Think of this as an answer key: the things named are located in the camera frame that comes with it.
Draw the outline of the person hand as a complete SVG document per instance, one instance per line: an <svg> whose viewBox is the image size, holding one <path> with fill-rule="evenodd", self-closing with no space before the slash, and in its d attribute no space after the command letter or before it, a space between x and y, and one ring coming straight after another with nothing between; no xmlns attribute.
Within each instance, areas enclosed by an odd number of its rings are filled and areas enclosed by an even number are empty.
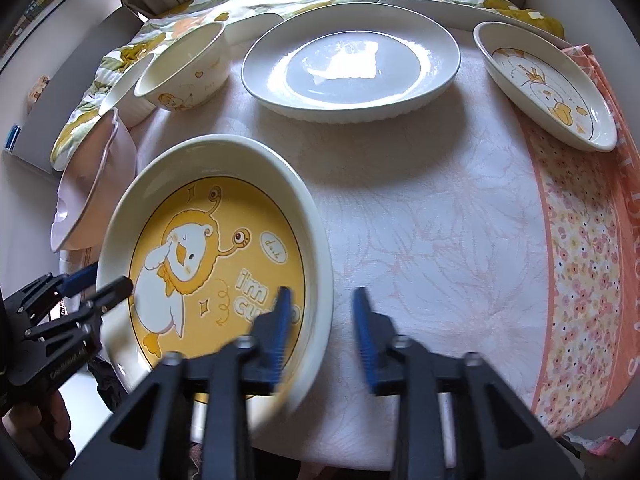
<svg viewBox="0 0 640 480"><path fill-rule="evenodd" d="M18 404L2 424L27 463L41 479L61 479L76 451L70 440L70 414L62 394L55 391L40 405Z"/></svg>

